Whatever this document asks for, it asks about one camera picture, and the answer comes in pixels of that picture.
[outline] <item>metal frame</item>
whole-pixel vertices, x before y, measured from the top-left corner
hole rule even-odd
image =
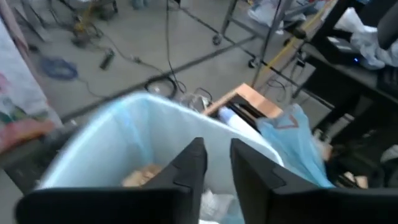
[[[279,28],[279,24],[281,21],[284,19],[290,19],[293,16],[296,16],[298,14],[303,13],[303,11],[307,10],[308,8],[314,6],[319,0],[315,0],[314,2],[308,3],[304,6],[299,6],[293,9],[289,9],[289,7],[292,5],[293,1],[295,0],[281,0],[283,1],[282,4],[280,5],[280,9],[276,12],[277,16],[275,17],[275,20],[273,21],[271,28],[268,29],[268,32],[263,33],[257,29],[264,30],[263,25],[258,25],[258,27],[251,27],[245,22],[240,21],[236,17],[233,16],[234,10],[236,8],[236,4],[238,3],[238,0],[231,0],[226,16],[224,18],[223,26],[221,27],[220,32],[213,37],[213,43],[215,45],[219,45],[222,41],[222,39],[225,37],[226,30],[231,22],[239,26],[240,28],[250,32],[251,34],[255,35],[258,38],[261,38],[263,40],[263,44],[261,45],[260,52],[252,59],[249,61],[249,66],[250,67],[256,67],[256,73],[255,73],[255,78],[259,76],[260,70],[261,70],[261,62],[266,54],[267,50],[267,44],[268,41],[267,39],[271,39],[272,36],[275,34],[275,32]]]
[[[21,0],[21,4],[14,6],[14,9],[40,39],[44,42],[50,42],[52,40],[51,35],[43,27],[43,21],[41,21],[41,18],[35,12],[29,0]]]

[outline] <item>cable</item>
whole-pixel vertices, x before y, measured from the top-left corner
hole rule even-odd
[[[193,94],[197,94],[198,93],[198,90],[200,90],[200,91],[203,91],[203,92],[205,92],[209,97],[209,100],[210,101],[213,101],[213,96],[207,91],[207,90],[205,90],[204,88],[202,88],[202,87],[198,87],[194,92],[193,92]]]
[[[105,38],[107,38],[107,39],[109,40],[109,42],[111,43],[111,45],[113,46],[113,48],[117,51],[117,53],[118,53],[124,60],[126,60],[126,61],[128,61],[128,62],[130,62],[130,63],[133,63],[133,64],[138,64],[138,65],[142,65],[142,66],[145,66],[145,67],[148,67],[148,68],[157,70],[157,71],[160,73],[159,75],[156,75],[156,76],[154,76],[154,77],[149,78],[149,79],[145,82],[145,84],[144,84],[144,89],[145,89],[145,90],[150,91],[150,90],[149,90],[149,87],[150,87],[153,83],[155,83],[155,82],[164,82],[164,81],[170,82],[170,83],[172,84],[172,92],[171,92],[171,94],[170,94],[169,96],[166,96],[166,97],[172,99],[172,98],[174,98],[175,95],[177,94],[177,88],[178,88],[177,82],[178,82],[180,85],[184,86],[184,89],[187,89],[187,87],[186,87],[182,82],[180,82],[180,81],[175,82],[175,81],[172,80],[170,77],[165,77],[165,76],[163,76],[164,72],[163,72],[161,69],[157,68],[156,66],[151,65],[151,64],[146,63],[146,62],[143,62],[139,57],[132,57],[132,56],[127,56],[126,54],[124,54],[124,53],[120,50],[120,48],[116,45],[116,43],[114,42],[114,40],[113,40],[110,36],[106,35],[100,28],[96,27],[94,24],[89,23],[88,26],[92,27],[92,28],[94,29],[95,33],[97,33],[100,37],[105,37]],[[90,44],[91,44],[92,46],[94,46],[95,49],[98,49],[98,50],[105,51],[105,50],[110,49],[110,47],[104,47],[104,46],[98,45],[97,43],[93,42],[92,40],[90,40]]]
[[[169,0],[166,0],[166,26],[165,26],[165,35],[166,35],[166,53],[167,53],[167,62],[169,63],[169,67],[170,67],[170,71],[172,72],[172,76],[174,78],[174,81],[177,84],[178,89],[182,92],[185,93],[186,92],[186,88],[185,90],[182,90],[180,87],[180,82],[177,80],[177,77],[175,76],[174,70],[173,70],[173,66],[170,62],[170,41],[169,41]]]
[[[86,89],[91,95],[98,98],[107,98],[106,96],[100,96],[92,92],[88,81],[78,76],[76,65],[67,62],[62,58],[50,58],[42,56],[40,60],[40,66],[43,72],[50,78],[60,81],[78,80],[86,85]]]
[[[297,60],[299,60],[299,57],[300,57],[299,51],[300,51],[300,48],[297,48],[296,51],[295,51],[295,53],[294,53],[294,56],[291,57],[291,58],[284,64],[284,66],[282,66],[282,68],[279,70],[280,73],[283,73],[283,71],[284,71],[292,62],[294,62],[294,61],[296,60],[296,58],[297,58]],[[290,71],[290,77],[289,77],[290,80],[294,80],[294,72],[295,72],[295,70],[296,70],[296,68],[297,68],[297,66],[298,66],[297,63],[298,63],[298,62],[295,62],[294,66],[292,67],[292,69],[291,69],[291,71]],[[303,71],[304,71],[304,67],[302,67],[302,69],[301,69],[299,75],[297,76],[297,78],[301,77]],[[272,75],[272,76],[270,77],[270,79],[268,79],[263,85],[261,85],[261,87],[259,88],[259,91],[261,91],[263,88],[265,88],[265,86],[268,86],[268,87],[270,87],[270,88],[281,88],[282,90],[278,93],[277,101],[278,101],[278,102],[282,102],[282,101],[285,101],[285,100],[286,100],[286,97],[287,97],[287,88],[288,88],[288,87],[291,87],[291,88],[292,88],[292,87],[293,87],[293,84],[291,84],[291,83],[283,84],[283,83],[281,83],[280,81],[277,80],[278,77],[279,77],[278,74]],[[269,88],[266,88],[265,91],[263,92],[263,94],[265,95],[265,94],[268,92],[268,90],[269,90]]]

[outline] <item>table leg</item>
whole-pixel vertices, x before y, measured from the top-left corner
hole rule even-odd
[[[356,105],[359,102],[360,95],[355,94],[348,98],[348,100],[342,102],[340,105],[335,106],[334,109],[330,113],[328,113],[313,129],[319,129],[323,133],[327,133],[330,126],[337,122],[344,114],[350,112],[355,109]]]
[[[370,130],[385,124],[385,121],[388,121],[390,117],[391,113],[383,110],[380,105],[373,103],[365,112],[356,116],[354,121],[343,128],[331,140],[331,144],[344,144],[348,141],[359,139]]]
[[[223,26],[221,26],[220,34],[222,36],[225,35],[226,29],[229,26],[229,22],[230,22],[229,19],[232,17],[237,3],[238,3],[238,0],[231,0],[231,2],[229,3],[228,10],[227,10],[226,16],[224,18]]]

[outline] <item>caster wheel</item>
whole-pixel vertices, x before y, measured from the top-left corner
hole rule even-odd
[[[258,63],[256,62],[256,59],[250,59],[250,61],[248,62],[248,67],[249,68],[256,68],[258,66]]]
[[[290,38],[289,38],[289,39],[286,39],[286,40],[284,41],[284,47],[286,47],[286,45],[288,45],[289,42],[290,42]]]
[[[220,45],[221,41],[222,41],[222,38],[221,38],[220,35],[215,35],[215,36],[213,37],[213,44],[214,44],[215,46]]]

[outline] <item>metal cart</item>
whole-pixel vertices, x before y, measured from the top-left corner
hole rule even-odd
[[[310,3],[295,7],[293,9],[291,9],[290,6],[295,0],[281,0],[281,1],[282,3],[280,5],[279,10],[277,11],[277,16],[275,17],[275,20],[273,21],[271,28],[268,28],[265,25],[262,25],[249,18],[246,12],[242,12],[239,10],[235,11],[238,0],[231,0],[228,7],[228,11],[224,18],[223,26],[221,27],[221,31],[213,37],[213,44],[220,45],[221,41],[223,40],[223,37],[225,36],[225,32],[230,22],[235,23],[236,25],[248,31],[252,35],[261,38],[263,40],[263,43],[261,45],[260,52],[257,54],[255,58],[250,59],[250,61],[248,62],[249,67],[251,68],[256,67],[255,76],[258,76],[261,69],[261,62],[267,50],[267,45],[268,45],[267,39],[271,39],[272,35],[275,34],[277,29],[279,28],[280,22],[288,20],[296,15],[303,13],[308,8],[315,6],[316,3],[320,0],[314,0]]]

